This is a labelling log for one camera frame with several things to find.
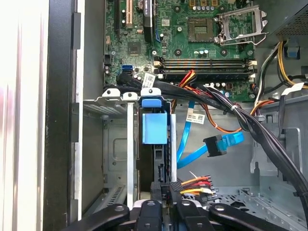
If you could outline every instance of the screw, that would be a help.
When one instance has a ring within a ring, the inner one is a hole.
[[[121,211],[123,211],[124,210],[124,207],[123,206],[117,206],[116,208],[115,208],[115,211],[116,212],[121,212]]]
[[[182,205],[189,206],[191,203],[189,201],[182,201]]]
[[[221,206],[221,205],[215,206],[215,209],[216,209],[217,211],[224,211],[224,210],[225,210],[225,208],[224,208],[223,206]]]
[[[154,205],[155,205],[155,202],[154,202],[154,201],[148,201],[147,205],[149,205],[149,206],[154,206]]]

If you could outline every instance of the white wire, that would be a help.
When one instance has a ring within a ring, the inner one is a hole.
[[[261,92],[262,92],[262,85],[263,85],[263,79],[262,79],[262,73],[264,71],[264,68],[266,67],[267,63],[269,62],[271,56],[278,50],[280,43],[277,43],[276,47],[274,48],[274,50],[270,53],[270,55],[267,57],[267,59],[264,61],[262,67],[261,67],[261,71],[260,71],[260,83],[259,83],[259,92],[258,95],[256,97],[255,100],[255,106],[258,104],[259,102],[259,98],[261,96]]]

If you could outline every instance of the chipset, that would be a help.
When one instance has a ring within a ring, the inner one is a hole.
[[[213,20],[208,18],[188,19],[189,42],[212,42],[214,38]]]
[[[141,55],[141,43],[140,42],[129,42],[128,43],[128,55],[129,56]]]

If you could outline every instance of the cable tie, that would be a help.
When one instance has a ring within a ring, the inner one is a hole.
[[[231,111],[233,112],[233,110],[234,110],[235,108],[238,108],[238,106],[233,105],[232,108],[231,108]]]

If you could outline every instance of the white sticker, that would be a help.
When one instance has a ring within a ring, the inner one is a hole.
[[[149,73],[144,74],[142,88],[152,88],[154,85],[155,76]]]
[[[305,83],[296,83],[291,88],[287,88],[281,95],[288,95],[291,92],[302,90]]]
[[[170,20],[169,19],[162,19],[162,26],[170,26]]]
[[[195,113],[187,113],[186,121],[196,124],[204,124],[205,115],[195,114]]]

